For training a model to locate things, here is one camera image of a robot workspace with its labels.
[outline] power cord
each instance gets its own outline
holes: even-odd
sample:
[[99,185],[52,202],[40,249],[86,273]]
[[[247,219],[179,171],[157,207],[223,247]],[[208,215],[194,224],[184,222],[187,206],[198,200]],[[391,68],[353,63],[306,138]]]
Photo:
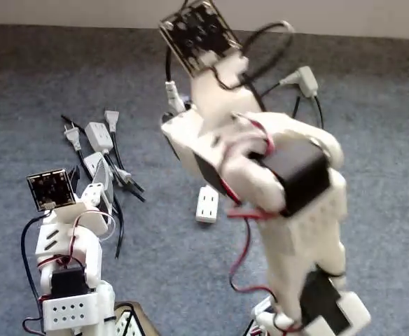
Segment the power cord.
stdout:
[[[301,68],[298,68],[298,70],[291,73],[286,78],[281,79],[273,86],[269,87],[266,91],[264,91],[261,94],[261,97],[265,97],[266,95],[270,94],[274,89],[282,88],[286,85],[298,86],[302,95],[308,99],[311,99],[315,103],[319,114],[319,124],[320,127],[324,130],[323,110],[321,108],[321,104],[317,96],[318,83],[311,68],[309,66],[302,66]],[[293,109],[293,113],[291,116],[293,119],[296,118],[298,107],[300,105],[300,100],[301,100],[300,96],[297,96],[295,107]]]
[[36,290],[35,282],[32,277],[32,273],[30,272],[30,267],[29,267],[29,260],[27,259],[27,252],[25,249],[25,237],[27,236],[27,231],[29,231],[29,228],[39,222],[41,219],[47,218],[51,215],[52,211],[49,211],[42,216],[38,216],[35,218],[32,218],[25,226],[24,229],[22,229],[21,233],[21,256],[22,256],[22,262],[24,263],[24,268],[25,268],[25,274],[27,276],[27,280],[29,282],[30,289],[32,290],[32,294],[34,296],[36,306],[38,307],[38,313],[39,313],[39,319],[40,319],[40,327],[41,327],[41,332],[44,332],[44,322],[43,322],[43,308],[41,306],[41,303],[39,301],[39,295],[38,291]]
[[273,56],[262,66],[260,66],[257,70],[253,72],[253,74],[248,75],[245,74],[245,76],[242,78],[242,80],[235,85],[228,86],[225,83],[223,83],[219,77],[219,73],[217,69],[212,66],[210,69],[214,73],[214,77],[219,83],[219,85],[224,89],[228,91],[233,91],[236,90],[237,88],[241,88],[242,86],[252,84],[256,79],[260,78],[262,75],[264,75],[267,71],[271,70],[276,63],[284,56],[285,52],[289,49],[290,45],[293,42],[293,33],[295,32],[295,29],[286,21],[279,21],[279,22],[273,22],[270,24],[267,24],[258,30],[256,30],[252,35],[249,36],[249,38],[245,41],[245,43],[242,45],[241,48],[241,54],[242,56],[245,56],[248,50],[250,49],[251,45],[264,33],[267,31],[277,28],[277,27],[282,27],[287,30],[289,34],[289,37],[287,38],[286,42],[284,45],[279,47],[276,52],[273,54]]
[[[79,133],[86,135],[85,130],[78,124],[74,123],[71,118],[62,115],[62,118],[68,122],[70,125],[72,125],[72,128],[69,130],[65,130],[64,135],[66,136],[66,138],[69,140],[69,142],[71,142],[71,144],[74,147],[74,150],[78,147],[80,147],[80,140],[79,140]],[[83,168],[83,171],[85,172],[86,176],[88,177],[89,181],[92,182],[92,176],[91,173],[88,169],[88,167],[86,167],[86,163],[85,163],[85,158],[83,157],[83,152],[80,149],[76,150],[76,154],[77,157],[81,163],[81,166]],[[122,244],[123,244],[123,239],[124,239],[124,217],[123,217],[123,211],[122,211],[122,207],[120,206],[120,202],[116,196],[116,193],[113,194],[113,213],[117,216],[118,221],[119,221],[119,237],[118,237],[118,243],[116,246],[116,254],[115,254],[115,258],[119,258],[120,255],[120,250],[122,248]]]

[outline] red wire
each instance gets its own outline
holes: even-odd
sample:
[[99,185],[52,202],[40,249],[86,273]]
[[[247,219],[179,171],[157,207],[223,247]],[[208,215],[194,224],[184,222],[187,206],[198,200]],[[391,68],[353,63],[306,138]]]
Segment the red wire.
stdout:
[[[258,128],[260,131],[262,131],[262,133],[264,133],[265,141],[267,142],[267,147],[265,149],[265,156],[269,156],[273,151],[275,151],[275,143],[272,137],[268,134],[266,128],[257,120],[252,120],[251,118],[248,118],[245,115],[241,115],[241,117],[247,119],[254,127]],[[230,150],[233,149],[235,145],[240,144],[243,141],[248,141],[252,139],[258,139],[258,136],[254,136],[254,135],[247,136],[246,138],[239,139],[238,141],[232,142],[226,146],[225,150],[223,151],[223,157],[222,157],[220,167],[219,167],[219,174],[221,174],[223,170],[223,166],[226,163],[226,160],[228,159],[228,154]],[[239,197],[236,195],[236,193],[233,191],[233,189],[222,178],[220,178],[220,183],[223,186],[223,189],[225,189],[226,194],[229,196],[229,198],[232,199],[233,202],[235,202],[237,205],[240,205],[241,201]]]
[[248,251],[249,251],[249,247],[250,247],[250,243],[251,243],[251,228],[249,227],[249,222],[248,222],[247,219],[245,219],[245,224],[246,224],[246,228],[247,228],[247,239],[245,241],[245,246],[244,246],[243,252],[240,254],[239,258],[234,262],[233,266],[231,266],[231,268],[230,268],[230,285],[231,285],[231,288],[234,291],[238,292],[238,293],[251,293],[251,292],[255,292],[255,291],[265,291],[265,292],[268,292],[271,296],[273,296],[275,301],[277,301],[275,294],[267,286],[256,286],[255,285],[255,286],[249,286],[249,287],[245,287],[245,288],[239,288],[233,282],[233,278],[235,276],[235,273],[240,268],[240,266],[242,265],[242,263],[244,262],[245,258],[248,255]]

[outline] white power outlet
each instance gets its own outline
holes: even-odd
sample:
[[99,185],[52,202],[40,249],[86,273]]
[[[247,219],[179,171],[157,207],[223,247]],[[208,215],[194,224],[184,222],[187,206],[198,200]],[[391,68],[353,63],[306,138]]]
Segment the white power outlet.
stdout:
[[[123,336],[125,332],[125,326],[127,325],[128,318],[130,317],[129,312],[123,313],[119,320],[116,323],[116,336]],[[139,324],[136,321],[136,318],[132,316],[130,320],[130,324],[128,325],[127,329],[127,336],[143,336],[145,334],[139,329]]]
[[201,223],[215,223],[219,210],[219,193],[209,185],[200,188],[195,219]]
[[104,123],[90,122],[85,127],[85,133],[95,152],[109,153],[113,149],[113,140]]

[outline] circuit board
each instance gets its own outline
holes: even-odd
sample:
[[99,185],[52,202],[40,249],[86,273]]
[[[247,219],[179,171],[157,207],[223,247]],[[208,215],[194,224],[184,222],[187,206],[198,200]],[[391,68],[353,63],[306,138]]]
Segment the circuit board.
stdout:
[[65,169],[47,171],[27,177],[38,211],[75,204],[74,192]]
[[240,49],[234,33],[209,0],[195,1],[166,17],[160,32],[192,77]]

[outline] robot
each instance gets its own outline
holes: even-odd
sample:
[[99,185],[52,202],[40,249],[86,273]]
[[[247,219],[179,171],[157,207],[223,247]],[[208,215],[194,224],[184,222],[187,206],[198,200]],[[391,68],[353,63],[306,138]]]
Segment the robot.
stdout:
[[24,322],[25,330],[46,336],[143,336],[131,309],[117,320],[113,287],[101,277],[100,241],[116,228],[106,162],[99,162],[80,197],[64,169],[28,176],[27,181],[38,210],[46,214],[35,250],[45,333],[29,331]]
[[284,113],[261,111],[240,85],[248,59],[212,2],[196,1],[164,19],[160,30],[190,74],[193,102],[187,111],[166,113],[162,133],[190,175],[234,201],[228,215],[256,219],[261,234],[271,295],[254,307],[247,335],[357,334],[370,314],[343,290],[340,144]]

